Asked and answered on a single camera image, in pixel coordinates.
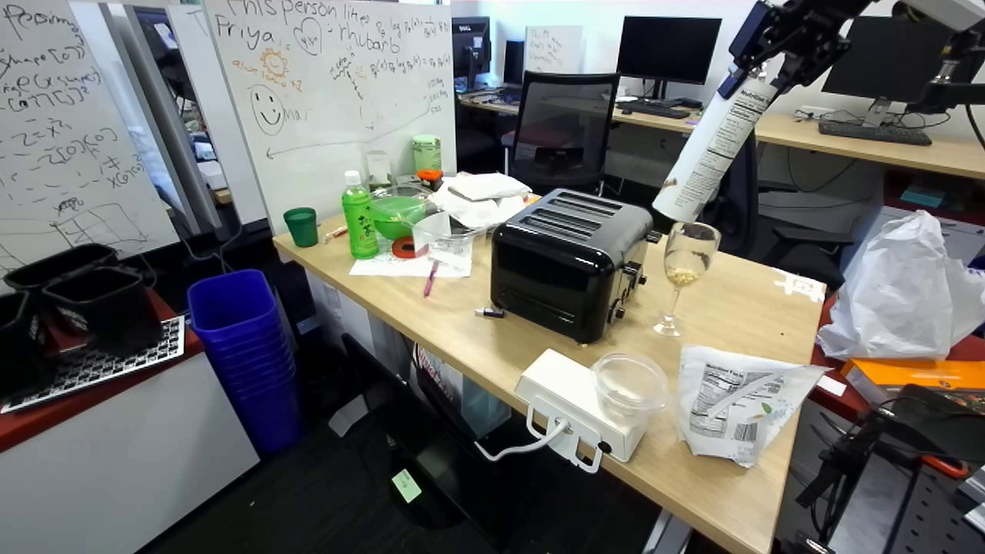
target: sticker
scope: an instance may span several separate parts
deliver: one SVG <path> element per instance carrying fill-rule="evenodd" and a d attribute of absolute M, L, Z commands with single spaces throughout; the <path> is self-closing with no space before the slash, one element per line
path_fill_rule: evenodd
<path fill-rule="evenodd" d="M 819 378 L 819 389 L 829 392 L 829 394 L 833 394 L 833 396 L 839 396 L 839 394 L 846 392 L 845 383 L 833 383 L 833 378 L 829 378 L 829 375 Z"/>
<path fill-rule="evenodd" d="M 829 287 L 823 279 L 811 279 L 801 275 L 776 270 L 778 279 L 774 279 L 786 296 L 807 296 L 811 302 L 824 302 Z"/>
<path fill-rule="evenodd" d="M 408 505 L 422 495 L 422 488 L 414 479 L 414 475 L 406 469 L 401 475 L 394 475 L 390 483 L 397 488 L 402 505 Z"/>

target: computer monitor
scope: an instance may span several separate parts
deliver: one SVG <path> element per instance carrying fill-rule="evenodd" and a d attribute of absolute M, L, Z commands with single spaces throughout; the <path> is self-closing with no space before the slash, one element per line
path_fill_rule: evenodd
<path fill-rule="evenodd" d="M 524 40 L 504 40 L 502 84 L 524 84 Z"/>
<path fill-rule="evenodd" d="M 922 103 L 941 68 L 951 32 L 936 22 L 857 18 L 850 49 L 833 61 L 824 94 L 874 100 L 865 113 L 879 127 L 891 103 Z"/>
<path fill-rule="evenodd" d="M 653 97 L 664 100 L 664 84 L 704 84 L 721 18 L 655 18 L 624 17 L 615 70 L 655 79 Z"/>
<path fill-rule="evenodd" d="M 985 105 L 985 84 L 976 84 L 976 74 L 985 64 L 985 22 L 966 32 L 974 40 L 966 56 L 957 56 L 946 79 L 933 79 L 922 103 L 911 103 L 904 112 L 913 113 L 946 113 L 953 105 Z"/>
<path fill-rule="evenodd" d="M 489 74 L 489 18 L 452 18 L 452 70 L 465 94 L 477 90 L 477 74 Z"/>

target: plastic bag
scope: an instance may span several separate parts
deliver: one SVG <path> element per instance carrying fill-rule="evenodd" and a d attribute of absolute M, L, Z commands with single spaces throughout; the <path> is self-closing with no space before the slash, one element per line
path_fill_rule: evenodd
<path fill-rule="evenodd" d="M 985 277 L 947 257 L 930 212 L 891 220 L 846 268 L 819 330 L 829 357 L 947 357 L 985 319 Z"/>
<path fill-rule="evenodd" d="M 752 469 L 824 374 L 829 367 L 682 349 L 679 437 L 695 457 Z"/>

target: keyboard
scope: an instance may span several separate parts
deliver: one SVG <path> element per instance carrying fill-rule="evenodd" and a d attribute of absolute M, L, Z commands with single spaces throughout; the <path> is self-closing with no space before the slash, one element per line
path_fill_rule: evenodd
<path fill-rule="evenodd" d="M 672 119 L 686 119 L 686 116 L 690 116 L 686 109 L 653 105 L 653 103 L 615 103 L 615 109 L 620 109 L 622 113 L 653 113 L 653 116 L 672 116 Z"/>
<path fill-rule="evenodd" d="M 846 135 L 867 143 L 933 145 L 928 132 L 908 127 L 858 127 L 846 119 L 819 119 L 823 135 Z"/>

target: whiteboard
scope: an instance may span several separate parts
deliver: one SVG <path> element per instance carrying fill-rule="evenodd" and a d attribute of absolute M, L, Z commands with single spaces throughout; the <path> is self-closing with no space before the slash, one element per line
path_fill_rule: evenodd
<path fill-rule="evenodd" d="M 582 29 L 535 25 L 528 29 L 524 68 L 542 74 L 582 74 Z"/>
<path fill-rule="evenodd" d="M 175 245 L 72 8 L 0 9 L 0 275 L 78 245 Z"/>
<path fill-rule="evenodd" d="M 241 0 L 207 17 L 275 232 L 288 206 L 340 212 L 365 157 L 406 177 L 414 135 L 439 135 L 455 168 L 450 9 Z"/>

